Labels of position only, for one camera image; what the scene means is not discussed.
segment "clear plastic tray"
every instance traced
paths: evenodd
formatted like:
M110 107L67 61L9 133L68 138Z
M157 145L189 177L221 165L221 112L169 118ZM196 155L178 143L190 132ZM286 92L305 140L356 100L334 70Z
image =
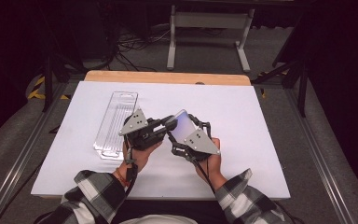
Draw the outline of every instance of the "clear plastic tray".
M124 138L118 133L124 120L137 109L137 100L137 92L113 92L93 145L102 159L123 160Z

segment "plaid shirt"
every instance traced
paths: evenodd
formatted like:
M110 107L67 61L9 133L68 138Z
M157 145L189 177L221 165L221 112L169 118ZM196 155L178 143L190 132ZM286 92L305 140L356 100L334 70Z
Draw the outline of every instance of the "plaid shirt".
M229 223L284 223L276 204L247 185L252 172L246 170L220 188L216 199ZM64 202L39 223L111 223L125 200L125 191L111 174L81 171L77 187L65 193Z

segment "desk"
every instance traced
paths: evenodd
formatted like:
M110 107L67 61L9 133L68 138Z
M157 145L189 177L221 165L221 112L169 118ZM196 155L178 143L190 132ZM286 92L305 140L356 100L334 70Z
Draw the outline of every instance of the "desk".
M290 197L255 90L246 76L91 71L85 80L76 89L34 183L33 195L64 194L75 186L73 177L83 169L115 170L119 162L101 160L92 144L112 92L137 91L148 118L165 118L185 108L210 121L212 135L222 142L222 173L227 178L252 167L251 185L273 199ZM195 82L210 85L183 84ZM171 147L165 139L153 153L130 198L214 199L194 166L173 156Z

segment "white table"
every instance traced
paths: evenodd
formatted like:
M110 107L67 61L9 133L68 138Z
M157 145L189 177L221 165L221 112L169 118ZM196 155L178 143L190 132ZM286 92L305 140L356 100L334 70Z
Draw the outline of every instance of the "white table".
M113 91L136 91L147 118L162 119L186 109L210 121L221 140L222 173L231 178L252 168L250 185L272 199L290 198L269 130L251 86L82 81L39 172L33 195L60 196L75 187L80 170L111 173L118 162L101 160L92 144ZM165 139L139 174L133 199L210 200L209 186L194 166L173 156Z

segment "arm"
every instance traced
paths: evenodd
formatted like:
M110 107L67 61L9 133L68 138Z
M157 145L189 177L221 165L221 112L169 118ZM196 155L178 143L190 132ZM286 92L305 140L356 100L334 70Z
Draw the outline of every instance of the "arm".
M214 138L213 142L220 148L219 139ZM252 175L251 170L227 181L220 172L221 160L220 155L211 155L208 160L200 162L200 166L208 172L215 190L215 197L225 212L227 221L230 223L284 223L283 215L277 205L257 189L248 186ZM196 171L205 180L198 168Z
M142 171L150 154L160 145L157 143L145 151L133 150L132 157L136 159L138 172ZM110 223L126 198L123 180L130 166L123 161L112 174L79 172L75 177L77 187L66 192L64 202L38 223Z

